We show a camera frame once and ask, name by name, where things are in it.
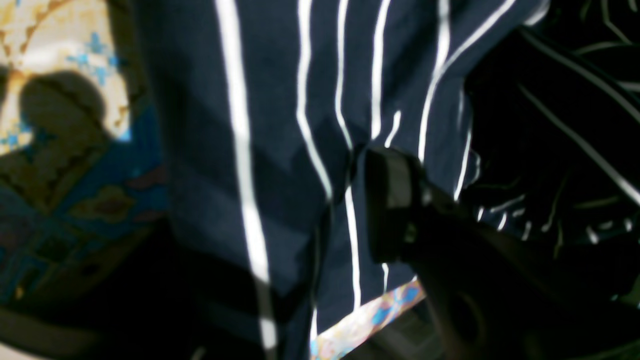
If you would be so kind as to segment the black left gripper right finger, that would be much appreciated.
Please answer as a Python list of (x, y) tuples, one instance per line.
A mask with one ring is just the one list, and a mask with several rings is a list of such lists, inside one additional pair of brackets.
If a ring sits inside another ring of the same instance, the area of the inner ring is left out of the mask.
[(639, 310), (604, 283), (637, 250), (602, 264), (553, 259), (478, 223), (395, 149), (366, 151), (364, 174), (372, 258), (416, 273), (448, 360), (639, 358)]

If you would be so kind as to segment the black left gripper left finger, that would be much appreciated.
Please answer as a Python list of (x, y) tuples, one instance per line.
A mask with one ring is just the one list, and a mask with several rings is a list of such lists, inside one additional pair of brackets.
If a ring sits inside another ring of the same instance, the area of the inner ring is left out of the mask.
[(1, 308), (1, 343), (46, 360), (278, 360), (242, 231), (161, 222)]

